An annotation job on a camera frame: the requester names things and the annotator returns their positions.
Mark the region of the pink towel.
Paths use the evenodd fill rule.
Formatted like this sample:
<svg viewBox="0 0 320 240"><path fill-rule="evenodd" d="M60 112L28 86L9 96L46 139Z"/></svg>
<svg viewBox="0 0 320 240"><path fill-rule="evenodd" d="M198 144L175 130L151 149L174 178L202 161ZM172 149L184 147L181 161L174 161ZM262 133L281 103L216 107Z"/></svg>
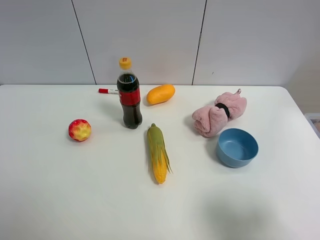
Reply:
<svg viewBox="0 0 320 240"><path fill-rule="evenodd" d="M213 105L206 105L193 112L193 126L201 136L214 137L228 122L241 117L246 107L247 99L241 97L241 89L235 93L225 92L215 99Z"/></svg>

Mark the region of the yellow mango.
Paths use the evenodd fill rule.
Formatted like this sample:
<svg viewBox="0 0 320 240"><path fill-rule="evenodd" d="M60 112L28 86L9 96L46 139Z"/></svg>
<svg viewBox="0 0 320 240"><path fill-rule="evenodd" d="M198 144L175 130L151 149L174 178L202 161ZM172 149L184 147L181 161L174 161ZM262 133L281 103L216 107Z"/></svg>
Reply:
<svg viewBox="0 0 320 240"><path fill-rule="evenodd" d="M160 85L148 92L146 101L149 105L161 104L170 100L175 92L175 87L171 84Z"/></svg>

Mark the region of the corn cob with husk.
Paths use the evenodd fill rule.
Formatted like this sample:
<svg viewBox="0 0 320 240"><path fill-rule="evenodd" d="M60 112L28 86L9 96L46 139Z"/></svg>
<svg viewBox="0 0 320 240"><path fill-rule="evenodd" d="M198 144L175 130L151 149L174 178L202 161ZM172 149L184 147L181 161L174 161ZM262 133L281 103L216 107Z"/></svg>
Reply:
<svg viewBox="0 0 320 240"><path fill-rule="evenodd" d="M155 123L152 123L146 136L154 178L158 184L163 184L167 173L172 172L163 132Z"/></svg>

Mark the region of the cola bottle yellow cap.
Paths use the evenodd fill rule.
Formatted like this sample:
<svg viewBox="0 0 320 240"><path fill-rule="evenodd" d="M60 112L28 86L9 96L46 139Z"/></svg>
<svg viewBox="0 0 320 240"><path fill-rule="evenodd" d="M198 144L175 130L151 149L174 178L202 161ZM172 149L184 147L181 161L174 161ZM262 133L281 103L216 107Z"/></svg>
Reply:
<svg viewBox="0 0 320 240"><path fill-rule="evenodd" d="M129 57L122 57L118 63L121 74L116 85L123 110L123 122L127 128L134 130L143 121L140 109L140 83L132 71L132 61Z"/></svg>

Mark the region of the red white marker pen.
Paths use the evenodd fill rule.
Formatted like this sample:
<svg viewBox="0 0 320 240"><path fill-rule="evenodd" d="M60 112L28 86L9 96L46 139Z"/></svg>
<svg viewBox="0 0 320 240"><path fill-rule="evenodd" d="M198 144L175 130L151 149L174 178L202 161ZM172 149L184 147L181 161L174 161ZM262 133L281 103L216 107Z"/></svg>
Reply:
<svg viewBox="0 0 320 240"><path fill-rule="evenodd" d="M108 88L99 88L98 92L100 94L113 94L113 95L118 95L119 91L116 89L108 89Z"/></svg>

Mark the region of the red yellow apple toy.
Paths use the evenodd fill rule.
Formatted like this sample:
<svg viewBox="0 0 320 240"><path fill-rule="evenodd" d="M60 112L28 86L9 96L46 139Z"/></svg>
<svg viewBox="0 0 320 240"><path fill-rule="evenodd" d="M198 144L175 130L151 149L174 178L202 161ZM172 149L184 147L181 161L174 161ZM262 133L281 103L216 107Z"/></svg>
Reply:
<svg viewBox="0 0 320 240"><path fill-rule="evenodd" d="M76 142L87 140L92 133L92 127L85 119L75 119L68 126L68 135Z"/></svg>

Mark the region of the blue plastic bowl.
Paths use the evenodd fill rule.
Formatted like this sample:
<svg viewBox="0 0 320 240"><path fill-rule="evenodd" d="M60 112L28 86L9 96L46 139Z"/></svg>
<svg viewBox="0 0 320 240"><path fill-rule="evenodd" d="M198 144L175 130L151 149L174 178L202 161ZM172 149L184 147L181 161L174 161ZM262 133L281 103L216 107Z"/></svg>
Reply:
<svg viewBox="0 0 320 240"><path fill-rule="evenodd" d="M239 128L229 128L219 134L216 155L230 168L248 165L258 154L259 145L248 132Z"/></svg>

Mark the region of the translucent storage box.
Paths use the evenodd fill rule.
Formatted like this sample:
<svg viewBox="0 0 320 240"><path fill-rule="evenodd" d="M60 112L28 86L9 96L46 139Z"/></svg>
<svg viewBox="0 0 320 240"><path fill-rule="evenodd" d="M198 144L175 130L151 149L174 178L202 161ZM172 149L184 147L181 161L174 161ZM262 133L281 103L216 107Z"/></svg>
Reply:
<svg viewBox="0 0 320 240"><path fill-rule="evenodd" d="M306 113L304 116L318 138L320 138L320 113Z"/></svg>

